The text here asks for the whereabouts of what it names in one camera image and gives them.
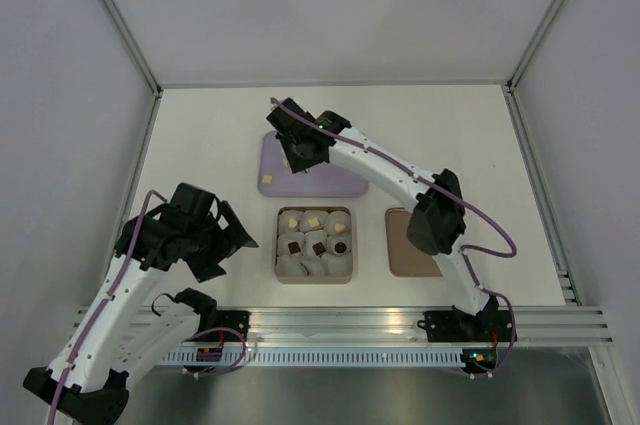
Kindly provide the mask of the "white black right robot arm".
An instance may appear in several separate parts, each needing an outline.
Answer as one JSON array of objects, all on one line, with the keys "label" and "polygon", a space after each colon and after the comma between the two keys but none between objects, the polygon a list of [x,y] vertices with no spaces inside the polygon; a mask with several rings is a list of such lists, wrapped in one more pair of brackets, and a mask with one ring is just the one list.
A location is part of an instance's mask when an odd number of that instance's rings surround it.
[{"label": "white black right robot arm", "polygon": [[[375,144],[344,117],[332,111],[314,117],[291,98],[272,99],[267,120],[292,172],[322,163],[344,168],[386,192],[409,212],[407,239],[434,259],[452,303],[447,312],[425,314],[420,326],[430,341],[515,342],[515,313],[509,299],[481,284],[468,254],[477,251],[509,259],[516,255],[517,247],[495,220],[463,199],[454,172],[423,170]],[[490,225],[506,241],[508,251],[469,243],[464,222],[468,211]]]}]

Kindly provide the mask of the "dark round chocolate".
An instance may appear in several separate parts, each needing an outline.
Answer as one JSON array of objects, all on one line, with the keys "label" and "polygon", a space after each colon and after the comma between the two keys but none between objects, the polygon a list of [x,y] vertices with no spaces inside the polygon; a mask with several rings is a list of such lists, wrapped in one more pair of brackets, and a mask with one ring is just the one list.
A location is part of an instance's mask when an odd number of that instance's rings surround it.
[{"label": "dark round chocolate", "polygon": [[347,245],[344,242],[337,242],[334,250],[338,254],[344,254],[347,251]]}]

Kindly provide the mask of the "dark square chocolate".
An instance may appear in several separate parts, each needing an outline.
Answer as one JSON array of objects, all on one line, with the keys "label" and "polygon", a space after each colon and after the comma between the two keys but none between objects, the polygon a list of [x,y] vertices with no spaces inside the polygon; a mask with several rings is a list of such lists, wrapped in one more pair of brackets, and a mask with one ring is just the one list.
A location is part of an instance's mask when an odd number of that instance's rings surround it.
[{"label": "dark square chocolate", "polygon": [[316,255],[321,255],[326,251],[326,248],[322,243],[316,243],[312,249]]},{"label": "dark square chocolate", "polygon": [[288,245],[289,252],[291,254],[299,253],[301,251],[300,246],[297,242],[292,242]]}]

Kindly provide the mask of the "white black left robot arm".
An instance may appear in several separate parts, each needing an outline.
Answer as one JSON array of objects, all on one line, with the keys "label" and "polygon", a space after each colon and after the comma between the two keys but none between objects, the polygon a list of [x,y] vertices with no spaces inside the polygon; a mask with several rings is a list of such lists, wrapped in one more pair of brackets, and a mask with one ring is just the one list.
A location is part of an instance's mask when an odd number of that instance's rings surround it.
[{"label": "white black left robot arm", "polygon": [[197,186],[181,183],[170,198],[147,192],[140,213],[117,238],[107,275],[73,335],[46,366],[27,372],[23,386],[60,415],[79,424],[114,424],[137,383],[183,343],[211,340],[214,360],[226,341],[246,353],[246,333],[219,317],[217,301],[186,288],[171,296],[133,340],[123,340],[143,302],[172,266],[183,262],[197,282],[225,275],[221,263],[256,247],[231,205]]}]

